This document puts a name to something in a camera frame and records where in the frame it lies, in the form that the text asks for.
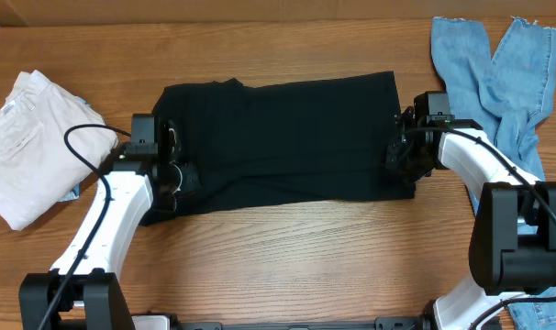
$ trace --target table surface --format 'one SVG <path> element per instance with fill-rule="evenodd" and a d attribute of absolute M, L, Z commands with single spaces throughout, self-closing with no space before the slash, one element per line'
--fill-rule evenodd
<path fill-rule="evenodd" d="M 495 49 L 510 18 L 482 19 Z M 556 17 L 540 17 L 556 27 Z M 250 86 L 395 71 L 400 101 L 438 90 L 430 19 L 0 28 L 0 106 L 19 72 L 40 70 L 129 130 L 163 87 Z M 538 129 L 556 181 L 556 95 Z M 59 203 L 21 232 L 0 217 L 0 328 L 21 327 L 17 291 L 45 272 L 95 194 Z M 372 320 L 419 314 L 468 272 L 473 214 L 459 178 L 435 171 L 409 201 L 296 203 L 178 218 L 138 229 L 120 279 L 132 313 L 225 324 Z"/>

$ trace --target blue jeans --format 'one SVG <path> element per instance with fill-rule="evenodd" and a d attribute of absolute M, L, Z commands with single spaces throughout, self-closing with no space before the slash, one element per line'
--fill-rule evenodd
<path fill-rule="evenodd" d="M 515 18 L 491 57 L 482 23 L 436 17 L 431 55 L 456 118 L 475 120 L 518 167 L 545 180 L 535 126 L 553 110 L 556 28 Z M 476 212 L 478 201 L 471 197 Z M 536 228 L 520 225 L 518 230 L 531 233 Z M 555 294 L 551 288 L 541 295 Z M 556 330 L 556 303 L 508 308 L 517 329 Z"/>

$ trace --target folded white cloth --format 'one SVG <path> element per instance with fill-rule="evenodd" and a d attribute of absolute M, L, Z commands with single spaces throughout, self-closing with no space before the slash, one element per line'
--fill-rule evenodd
<path fill-rule="evenodd" d="M 63 136 L 103 117 L 41 72 L 21 72 L 0 110 L 0 215 L 12 229 L 31 224 L 91 171 L 66 148 Z M 72 147 L 98 166 L 117 144 L 103 128 L 73 131 Z"/>

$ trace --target black mount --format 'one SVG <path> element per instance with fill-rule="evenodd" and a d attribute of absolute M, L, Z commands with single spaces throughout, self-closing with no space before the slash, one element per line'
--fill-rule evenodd
<path fill-rule="evenodd" d="M 19 305 L 24 330 L 36 330 L 64 276 L 57 271 L 28 274 L 19 288 Z M 59 312 L 69 312 L 74 301 L 84 301 L 86 319 L 62 320 Z M 166 315 L 171 330 L 180 329 L 175 315 Z M 125 303 L 115 273 L 94 269 L 88 275 L 74 275 L 60 299 L 58 309 L 44 330 L 134 330 L 133 320 Z"/>
<path fill-rule="evenodd" d="M 182 155 L 181 132 L 172 120 L 135 114 L 131 121 L 131 140 L 123 144 L 112 171 L 148 175 L 154 194 L 150 214 L 173 213 L 178 198 L 193 194 L 201 187 L 196 166 Z"/>
<path fill-rule="evenodd" d="M 406 183 L 430 176 L 436 170 L 446 170 L 439 162 L 441 132 L 418 132 L 405 134 L 409 129 L 420 127 L 475 128 L 482 129 L 471 119 L 455 119 L 451 114 L 450 101 L 445 92 L 425 92 L 414 100 L 396 119 L 398 138 L 388 144 L 386 168 L 401 175 Z"/>
<path fill-rule="evenodd" d="M 376 330 L 433 330 L 429 318 L 425 316 L 378 317 L 374 322 Z"/>
<path fill-rule="evenodd" d="M 535 190 L 556 215 L 556 182 L 537 182 Z M 537 226 L 519 235 L 517 220 Z M 470 271 L 488 295 L 539 294 L 556 286 L 556 226 L 523 186 L 486 183 L 470 242 Z"/>

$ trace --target pocket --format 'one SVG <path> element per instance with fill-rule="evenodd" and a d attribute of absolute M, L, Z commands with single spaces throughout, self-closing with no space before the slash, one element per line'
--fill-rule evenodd
<path fill-rule="evenodd" d="M 17 104 L 0 117 L 0 163 L 15 157 L 43 128 L 26 104 Z"/>
<path fill-rule="evenodd" d="M 556 287 L 547 289 L 541 296 L 556 296 Z M 556 324 L 556 302 L 534 302 L 533 309 L 535 310 L 535 315 L 537 316 L 537 321 L 540 326 Z"/>
<path fill-rule="evenodd" d="M 9 139 L 11 143 L 8 144 L 8 148 L 1 151 L 0 162 L 7 161 L 13 158 L 29 143 L 29 141 L 31 141 L 39 133 L 42 127 L 43 125 L 38 122 L 31 129 L 29 129 L 28 131 L 24 131 L 23 134 L 19 135 L 18 137 L 11 137 Z"/>

